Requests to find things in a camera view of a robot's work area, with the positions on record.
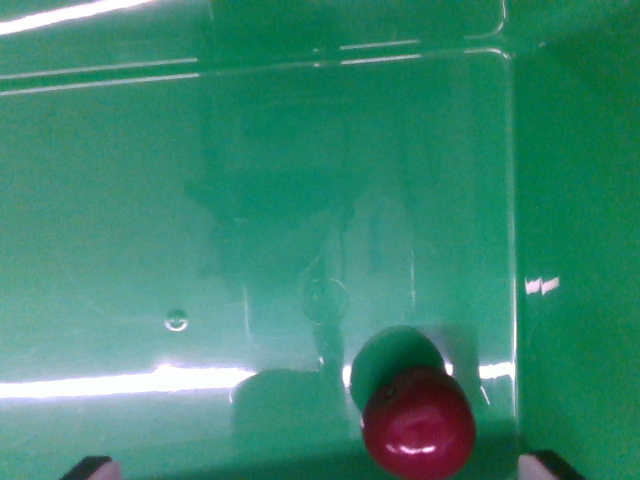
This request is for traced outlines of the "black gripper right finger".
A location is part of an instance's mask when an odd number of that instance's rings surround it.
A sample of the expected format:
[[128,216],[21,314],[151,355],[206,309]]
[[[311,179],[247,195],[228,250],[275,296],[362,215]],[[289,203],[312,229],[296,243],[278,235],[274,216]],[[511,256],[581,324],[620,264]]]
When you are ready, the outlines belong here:
[[519,480],[585,480],[566,460],[553,450],[538,450],[520,455],[517,473]]

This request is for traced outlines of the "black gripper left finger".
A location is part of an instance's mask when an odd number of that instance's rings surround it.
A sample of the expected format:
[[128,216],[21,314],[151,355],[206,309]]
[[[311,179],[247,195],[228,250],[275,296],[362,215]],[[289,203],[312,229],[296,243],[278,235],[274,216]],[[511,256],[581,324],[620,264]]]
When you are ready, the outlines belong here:
[[87,456],[61,477],[61,480],[122,479],[120,464],[110,456]]

